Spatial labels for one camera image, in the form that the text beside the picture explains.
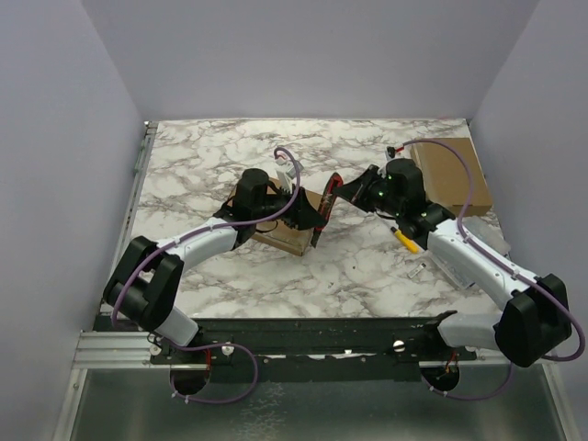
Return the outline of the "red black utility knife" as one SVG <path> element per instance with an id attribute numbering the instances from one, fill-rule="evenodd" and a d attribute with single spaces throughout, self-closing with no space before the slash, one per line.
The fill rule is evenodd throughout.
<path id="1" fill-rule="evenodd" d="M 334 190 L 338 187 L 341 187 L 343 183 L 343 178 L 338 173 L 333 173 L 327 181 L 327 184 L 325 185 L 324 191 L 322 193 L 322 199 L 319 204 L 319 208 L 317 208 L 317 211 L 324 219 L 324 225 L 316 227 L 313 230 L 313 234 L 310 241 L 310 245 L 313 248 L 317 247 L 322 232 L 330 219 L 334 203 L 337 199 Z"/>

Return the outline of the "brown cardboard express box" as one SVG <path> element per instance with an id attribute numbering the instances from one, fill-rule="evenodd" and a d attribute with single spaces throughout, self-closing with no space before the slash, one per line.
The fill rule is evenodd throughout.
<path id="1" fill-rule="evenodd" d="M 257 225 L 252 239 L 295 256 L 303 256 L 310 246 L 313 230 L 290 229 L 283 221 L 273 220 Z"/>

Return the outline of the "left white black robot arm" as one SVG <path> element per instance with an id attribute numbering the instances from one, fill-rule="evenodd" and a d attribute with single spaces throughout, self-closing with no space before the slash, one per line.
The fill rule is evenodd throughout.
<path id="1" fill-rule="evenodd" d="M 267 221 L 283 221 L 298 231 L 326 225 L 304 188 L 279 188 L 265 171 L 247 169 L 229 199 L 195 231 L 160 242 L 144 236 L 131 240 L 106 284 L 103 301 L 114 313 L 171 341 L 179 360 L 193 362 L 203 349 L 198 325 L 175 306 L 184 272 L 240 247 Z"/>

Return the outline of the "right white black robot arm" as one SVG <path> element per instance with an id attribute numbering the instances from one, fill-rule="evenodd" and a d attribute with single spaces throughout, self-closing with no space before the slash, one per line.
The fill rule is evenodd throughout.
<path id="1" fill-rule="evenodd" d="M 422 337 L 429 357 L 479 347 L 527 368 L 571 336 L 565 284 L 552 274 L 539 277 L 477 240 L 451 211 L 428 199 L 414 161 L 371 165 L 334 194 L 365 212 L 390 215 L 404 236 L 472 280 L 498 307 L 497 314 L 451 312 L 440 319 Z"/>

